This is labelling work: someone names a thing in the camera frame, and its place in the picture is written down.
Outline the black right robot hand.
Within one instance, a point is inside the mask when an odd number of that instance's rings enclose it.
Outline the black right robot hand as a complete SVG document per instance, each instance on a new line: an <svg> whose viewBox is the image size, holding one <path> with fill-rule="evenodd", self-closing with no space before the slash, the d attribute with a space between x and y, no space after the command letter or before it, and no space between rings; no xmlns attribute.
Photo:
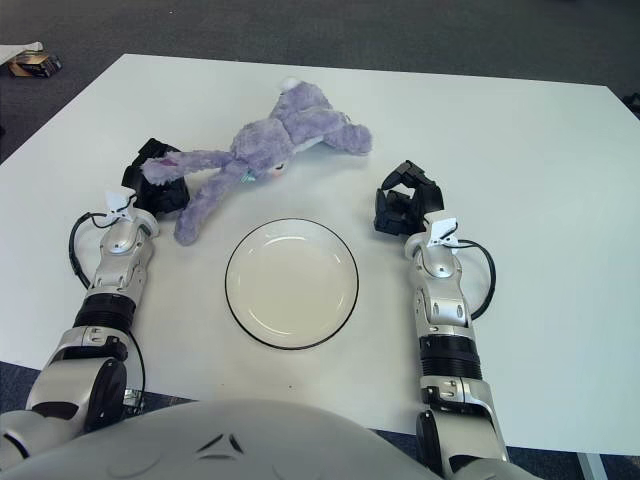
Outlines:
<svg viewBox="0 0 640 480"><path fill-rule="evenodd" d="M440 187L411 161L393 170L376 191L374 228L391 235L425 231L424 216L444 209Z"/></svg>

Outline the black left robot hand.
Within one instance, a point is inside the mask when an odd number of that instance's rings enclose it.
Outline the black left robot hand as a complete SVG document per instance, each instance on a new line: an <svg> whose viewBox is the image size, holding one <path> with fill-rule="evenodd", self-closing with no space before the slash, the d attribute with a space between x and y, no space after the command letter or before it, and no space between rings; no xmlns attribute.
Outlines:
<svg viewBox="0 0 640 480"><path fill-rule="evenodd" d="M168 152L177 152L174 147L150 138L138 151L138 156L125 169L121 185L135 191L132 205L146 210L154 217L165 216L184 209L190 195L184 178L153 185L144 177L141 166L149 158L162 157Z"/></svg>

